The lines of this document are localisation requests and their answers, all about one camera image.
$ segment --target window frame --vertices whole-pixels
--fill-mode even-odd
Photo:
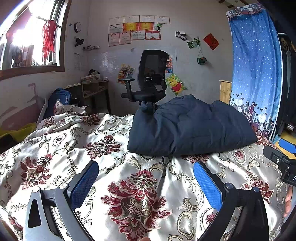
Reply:
[[[63,23],[61,28],[61,38],[59,44],[59,66],[24,66],[18,68],[0,70],[0,81],[12,77],[17,77],[27,74],[39,74],[48,72],[65,72],[65,35],[67,20],[70,11],[72,0],[68,0],[66,5],[65,14],[63,17]]]

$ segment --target floral bedspread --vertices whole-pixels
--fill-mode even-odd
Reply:
[[[263,157],[270,143],[258,132],[258,142],[241,149],[210,155],[155,157],[129,153],[128,134],[133,115],[83,116],[57,114],[39,124],[25,141],[0,155],[0,215],[22,240],[28,200],[34,186],[54,189],[82,171],[90,160],[99,175],[76,213],[99,240],[197,240],[216,211],[193,175],[202,161],[223,182],[237,188],[261,190],[268,214],[270,239],[279,232],[286,184],[277,166]],[[53,208],[65,240],[66,229]],[[239,209],[222,240],[237,220]]]

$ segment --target chair seat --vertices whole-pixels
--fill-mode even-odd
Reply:
[[[134,101],[153,101],[155,98],[154,93],[146,92],[146,91],[136,91],[132,92]],[[128,93],[122,93],[120,95],[122,98],[128,99]]]

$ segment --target screw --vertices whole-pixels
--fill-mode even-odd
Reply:
[[[33,192],[38,192],[38,191],[39,191],[39,187],[38,186],[33,187]]]
[[[60,185],[59,185],[59,188],[60,189],[65,189],[67,187],[67,183],[61,183]]]
[[[260,189],[258,187],[253,188],[254,192],[260,192]]]
[[[231,183],[225,183],[227,189],[232,189],[233,185]]]

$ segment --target window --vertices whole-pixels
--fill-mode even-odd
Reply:
[[[24,0],[7,17],[0,26],[0,80],[65,70],[65,28],[71,1]]]

